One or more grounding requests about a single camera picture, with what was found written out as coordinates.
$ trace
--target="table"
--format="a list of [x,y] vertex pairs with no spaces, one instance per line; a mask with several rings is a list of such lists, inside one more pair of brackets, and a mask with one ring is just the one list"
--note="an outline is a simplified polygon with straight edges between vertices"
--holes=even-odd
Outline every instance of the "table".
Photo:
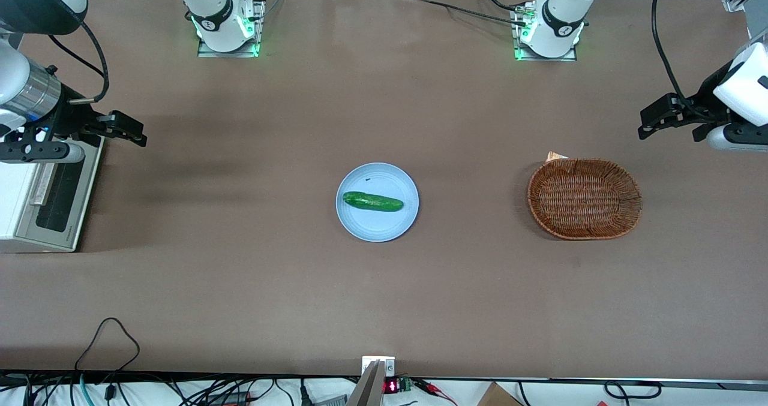
[[[257,59],[195,57],[181,0],[90,8],[99,109],[149,145],[107,147],[82,252],[0,256],[0,367],[70,368],[113,315],[142,344],[132,369],[354,374],[392,354],[422,375],[768,378],[768,163],[691,129],[637,139],[670,91],[650,0],[595,1],[575,64],[516,62],[508,26],[413,0],[285,0]],[[719,0],[661,0],[660,29],[688,94],[746,41]],[[98,92],[46,38],[22,50]],[[637,229],[540,231],[524,193],[549,150],[628,169]],[[334,209],[374,161],[422,202],[385,244]],[[98,347],[86,368],[131,355],[117,327]]]

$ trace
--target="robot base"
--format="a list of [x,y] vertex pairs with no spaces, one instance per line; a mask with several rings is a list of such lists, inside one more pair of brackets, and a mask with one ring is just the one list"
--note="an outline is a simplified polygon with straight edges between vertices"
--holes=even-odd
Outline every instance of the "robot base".
[[[535,9],[535,3],[534,2],[527,2],[526,3],[526,9],[527,10],[533,10]],[[529,35],[530,27],[532,24],[530,24],[530,19],[535,17],[534,15],[531,15],[530,13],[524,13],[520,14],[515,11],[510,11],[509,16],[511,20],[514,21],[522,21],[526,23],[526,26],[518,26],[515,24],[511,24],[512,26],[512,44],[515,46],[515,59],[518,61],[576,61],[576,43],[578,43],[578,37],[576,38],[576,42],[574,43],[574,46],[571,46],[571,50],[568,51],[564,56],[559,56],[557,58],[548,58],[545,56],[538,55],[537,53],[533,52],[533,50],[530,48],[530,46],[526,45],[525,43],[522,43],[520,41],[521,37],[526,37]]]
[[197,56],[202,57],[217,57],[217,58],[253,58],[259,56],[259,50],[261,49],[261,33],[264,27],[264,12],[266,11],[266,1],[264,0],[248,0],[253,2],[252,12],[246,12],[246,18],[255,18],[255,21],[249,21],[242,19],[242,29],[250,34],[253,33],[253,37],[243,43],[241,47],[234,51],[222,53],[211,50],[203,42],[203,38],[200,34],[197,36],[200,38],[200,44],[197,46]]

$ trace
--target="electrical connector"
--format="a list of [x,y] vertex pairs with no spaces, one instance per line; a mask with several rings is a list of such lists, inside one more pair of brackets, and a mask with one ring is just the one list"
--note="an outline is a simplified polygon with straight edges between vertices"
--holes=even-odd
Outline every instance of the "electrical connector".
[[110,401],[115,398],[115,385],[110,384],[107,389],[104,390],[104,400]]
[[301,392],[301,406],[313,406],[310,394],[307,392],[307,387],[304,386],[304,379],[301,380],[301,387],[299,390]]

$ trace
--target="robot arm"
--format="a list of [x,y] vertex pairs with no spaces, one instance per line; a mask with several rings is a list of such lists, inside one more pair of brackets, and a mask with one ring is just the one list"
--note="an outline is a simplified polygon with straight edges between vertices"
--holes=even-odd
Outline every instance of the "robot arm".
[[257,31],[253,0],[184,0],[200,39],[219,53],[240,48]]
[[640,139],[667,127],[700,124],[694,141],[714,149],[768,152],[768,29],[752,38],[737,56],[688,97],[664,95],[641,112]]
[[595,0],[536,0],[533,16],[523,18],[527,29],[520,41],[545,58],[564,56],[578,42],[584,17]]
[[2,39],[9,32],[69,34],[87,10],[88,0],[0,0],[0,161],[79,162],[82,147],[68,139],[98,146],[104,136],[146,145],[140,122],[119,111],[97,113],[93,100],[58,80],[53,65],[42,67]]

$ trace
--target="logo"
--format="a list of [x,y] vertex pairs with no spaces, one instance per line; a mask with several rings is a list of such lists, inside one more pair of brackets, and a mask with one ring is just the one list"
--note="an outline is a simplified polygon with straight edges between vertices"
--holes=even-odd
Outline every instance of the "logo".
[[209,20],[203,20],[200,22],[200,26],[202,26],[205,31],[214,31],[216,29],[216,24]]

